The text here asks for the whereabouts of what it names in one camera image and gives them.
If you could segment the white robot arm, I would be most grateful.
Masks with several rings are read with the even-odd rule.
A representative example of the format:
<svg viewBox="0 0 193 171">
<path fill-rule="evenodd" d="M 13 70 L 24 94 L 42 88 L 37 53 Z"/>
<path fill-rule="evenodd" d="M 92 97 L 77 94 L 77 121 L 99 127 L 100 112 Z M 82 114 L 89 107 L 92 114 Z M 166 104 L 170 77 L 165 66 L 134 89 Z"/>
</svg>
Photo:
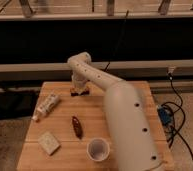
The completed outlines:
<svg viewBox="0 0 193 171">
<path fill-rule="evenodd" d="M 91 65 L 91 56 L 71 56 L 72 82 L 81 90 L 87 81 L 105 91 L 104 111 L 119 171 L 165 171 L 139 90 L 124 79 Z"/>
</svg>

